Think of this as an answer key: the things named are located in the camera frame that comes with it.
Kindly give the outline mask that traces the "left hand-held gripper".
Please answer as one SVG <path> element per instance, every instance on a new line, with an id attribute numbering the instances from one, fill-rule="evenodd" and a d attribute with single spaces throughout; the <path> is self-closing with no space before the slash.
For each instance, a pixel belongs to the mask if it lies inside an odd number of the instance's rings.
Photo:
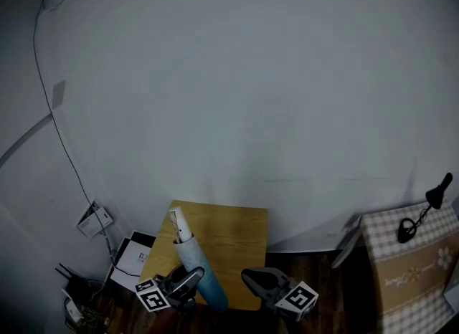
<path id="1" fill-rule="evenodd" d="M 185 267 L 177 267 L 168 277 L 154 277 L 135 285 L 137 298 L 149 312 L 167 308 L 177 310 L 194 305 L 197 284 L 204 277 L 203 267 L 195 267 L 187 272 Z"/>

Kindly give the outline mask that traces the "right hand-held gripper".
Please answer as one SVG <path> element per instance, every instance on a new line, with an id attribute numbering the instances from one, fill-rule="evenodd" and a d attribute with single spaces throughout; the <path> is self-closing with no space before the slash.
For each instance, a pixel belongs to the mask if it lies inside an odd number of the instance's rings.
<path id="1" fill-rule="evenodd" d="M 288 280 L 277 268 L 244 269 L 241 278 L 256 297 L 268 299 L 265 303 L 267 309 L 295 322 L 304 318 L 318 300 L 318 293 L 304 281 Z"/>

